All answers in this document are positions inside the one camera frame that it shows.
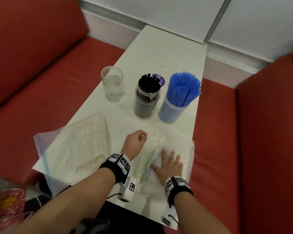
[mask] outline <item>hand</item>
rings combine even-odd
[[[143,130],[137,130],[135,133],[126,136],[121,153],[132,161],[140,153],[146,141],[147,133]]]
[[[174,161],[175,152],[173,151],[169,157],[168,163],[166,159],[166,149],[162,150],[162,168],[159,168],[155,164],[151,164],[151,168],[158,175],[160,183],[165,184],[168,177],[181,176],[183,163],[180,163],[180,155],[177,155],[176,161]]]

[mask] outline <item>black cable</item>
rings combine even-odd
[[[107,197],[106,199],[109,199],[109,198],[113,197],[114,195],[122,195],[122,193],[113,194],[113,195]]]
[[[177,222],[177,220],[172,215],[168,214],[168,217],[172,217],[176,221],[176,223],[178,224],[178,226],[180,226],[179,223]]]

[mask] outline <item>person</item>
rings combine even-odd
[[[147,141],[147,133],[138,130],[127,135],[121,153],[131,161],[140,153]],[[169,177],[181,176],[183,163],[174,152],[167,158],[162,151],[161,168],[152,165],[162,185]],[[12,234],[60,234],[70,233],[83,218],[95,218],[115,184],[115,175],[103,167],[95,173],[66,189],[50,200],[26,222],[16,227]],[[174,197],[179,225],[184,234],[230,234],[189,192],[179,192]]]

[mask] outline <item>purple label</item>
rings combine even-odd
[[[160,85],[163,87],[165,84],[165,79],[163,76],[159,75],[159,74],[153,74],[152,77],[156,77],[160,79]]]

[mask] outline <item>white table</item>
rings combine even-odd
[[[124,73],[124,98],[117,103],[111,103],[106,100],[102,82],[92,92],[76,114],[72,117],[69,124],[80,121],[84,118],[92,116],[101,110],[109,109],[114,111],[111,118],[121,116],[127,120],[127,126],[119,125],[109,126],[109,130],[118,132],[123,139],[129,133],[132,133],[131,125],[142,130],[148,130],[149,127],[167,127],[177,130],[189,140],[192,140],[197,104],[199,98],[193,101],[188,109],[181,114],[180,118],[174,124],[165,124],[158,117],[158,109],[160,108],[164,95],[167,92],[169,78],[176,72],[188,71],[195,74],[199,80],[202,80],[204,62],[206,57],[207,45],[202,45],[186,38],[171,34],[152,26],[146,26],[115,66],[119,67]],[[138,119],[133,112],[133,94],[138,79],[143,74],[159,74],[164,77],[166,83],[161,89],[161,97],[157,104],[157,110],[152,118],[148,120]],[[114,141],[112,143],[113,151],[121,149],[123,141]],[[39,160],[34,169],[44,173],[44,167]],[[111,194],[118,193],[119,185],[116,184]],[[130,203],[124,203],[116,197],[110,198],[109,201],[122,206],[128,210],[144,215],[149,219],[162,223],[160,216],[166,206],[165,200],[153,201],[148,200],[141,195],[135,194]]]

